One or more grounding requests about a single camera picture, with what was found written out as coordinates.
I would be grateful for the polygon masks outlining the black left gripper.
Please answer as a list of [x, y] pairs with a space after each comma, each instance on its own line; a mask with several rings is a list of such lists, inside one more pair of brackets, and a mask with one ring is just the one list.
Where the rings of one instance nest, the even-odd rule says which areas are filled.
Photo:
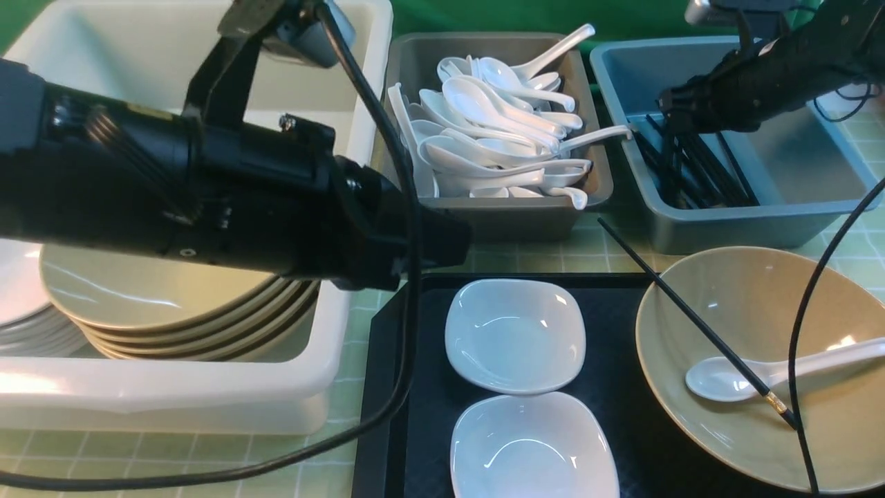
[[190, 261], [345, 290], [392, 290], [411, 271], [465, 261], [467, 223], [336, 156], [334, 141], [309, 120], [287, 131], [191, 126], [187, 179], [201, 212], [187, 226]]

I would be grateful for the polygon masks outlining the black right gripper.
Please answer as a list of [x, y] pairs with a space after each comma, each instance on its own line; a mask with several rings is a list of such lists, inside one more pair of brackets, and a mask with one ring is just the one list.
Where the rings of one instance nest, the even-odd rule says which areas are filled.
[[750, 132], [810, 98], [810, 51], [759, 41], [727, 53], [710, 73], [664, 89], [658, 105], [674, 132]]

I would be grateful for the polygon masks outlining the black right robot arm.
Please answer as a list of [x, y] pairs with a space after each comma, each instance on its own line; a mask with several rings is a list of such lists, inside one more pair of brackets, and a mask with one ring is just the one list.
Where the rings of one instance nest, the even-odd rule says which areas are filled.
[[769, 41], [752, 40], [744, 20], [739, 33], [739, 47], [710, 73], [661, 92], [670, 132], [755, 132], [821, 95], [883, 83], [882, 1], [826, 1], [805, 24]]

